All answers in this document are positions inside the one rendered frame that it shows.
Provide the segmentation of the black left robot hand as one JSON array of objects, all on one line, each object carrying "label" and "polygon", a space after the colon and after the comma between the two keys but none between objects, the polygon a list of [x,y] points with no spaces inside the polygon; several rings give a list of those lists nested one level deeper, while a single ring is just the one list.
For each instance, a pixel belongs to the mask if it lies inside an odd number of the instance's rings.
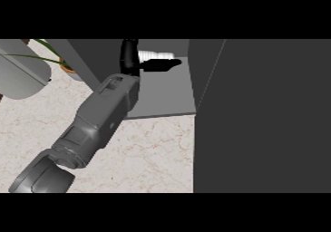
[{"label": "black left robot hand", "polygon": [[148,73],[167,72],[181,64],[181,59],[150,59],[141,62],[138,56],[138,39],[123,39],[120,53],[120,68],[123,74],[139,76],[139,71]]}]

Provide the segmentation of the white ribbed water bottle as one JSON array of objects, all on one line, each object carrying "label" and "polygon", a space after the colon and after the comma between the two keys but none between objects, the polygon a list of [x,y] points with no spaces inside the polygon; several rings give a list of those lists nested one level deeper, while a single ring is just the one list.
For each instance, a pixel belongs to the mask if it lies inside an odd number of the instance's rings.
[{"label": "white ribbed water bottle", "polygon": [[175,54],[173,53],[157,53],[153,51],[139,51],[138,58],[142,62],[145,62],[151,59],[173,59]]}]

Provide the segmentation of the grey open cabinet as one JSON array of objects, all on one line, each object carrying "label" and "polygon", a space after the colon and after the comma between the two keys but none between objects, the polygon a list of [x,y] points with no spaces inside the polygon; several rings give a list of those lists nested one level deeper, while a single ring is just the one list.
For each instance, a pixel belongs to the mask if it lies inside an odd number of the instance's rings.
[{"label": "grey open cabinet", "polygon": [[[48,39],[68,61],[89,88],[95,90],[108,76],[120,71],[122,39]],[[129,119],[195,114],[194,89],[188,64],[187,40],[139,40],[144,51],[164,50],[181,59],[167,72],[142,72],[138,104]]]}]

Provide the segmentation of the large dark grey cabinet door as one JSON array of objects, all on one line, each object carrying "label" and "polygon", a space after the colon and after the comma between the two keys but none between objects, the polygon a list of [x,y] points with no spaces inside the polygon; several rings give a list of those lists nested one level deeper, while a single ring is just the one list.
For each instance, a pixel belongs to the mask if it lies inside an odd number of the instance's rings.
[{"label": "large dark grey cabinet door", "polygon": [[331,192],[331,40],[226,40],[195,116],[194,188]]}]

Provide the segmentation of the orange rimmed plant pot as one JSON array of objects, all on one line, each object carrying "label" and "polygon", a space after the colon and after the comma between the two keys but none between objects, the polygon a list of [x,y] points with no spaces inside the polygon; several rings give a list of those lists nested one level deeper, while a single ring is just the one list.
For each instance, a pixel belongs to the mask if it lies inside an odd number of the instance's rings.
[{"label": "orange rimmed plant pot", "polygon": [[61,69],[64,70],[64,72],[67,73],[67,75],[71,77],[73,80],[83,82],[79,74],[74,72],[74,70],[70,68],[70,66],[63,65],[64,62],[66,62],[66,60],[63,58],[60,58]]}]

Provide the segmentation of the green leafy plant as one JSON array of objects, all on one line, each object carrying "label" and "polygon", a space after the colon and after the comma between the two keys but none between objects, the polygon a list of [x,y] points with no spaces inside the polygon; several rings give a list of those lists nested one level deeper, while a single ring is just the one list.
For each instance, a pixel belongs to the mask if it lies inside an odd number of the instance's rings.
[{"label": "green leafy plant", "polygon": [[48,61],[48,62],[52,62],[52,63],[58,63],[60,65],[63,66],[68,66],[68,63],[66,62],[64,58],[61,57],[61,55],[57,53],[55,49],[52,48],[51,44],[43,41],[42,39],[33,39],[39,44],[42,44],[48,50],[57,55],[57,57],[60,58],[57,61],[49,59],[49,58],[45,58],[45,57],[40,57],[39,55],[30,55],[30,54],[4,54],[5,56],[20,56],[20,57],[29,57],[29,58],[35,58],[35,59],[39,59],[39,60],[43,60],[43,61]]}]

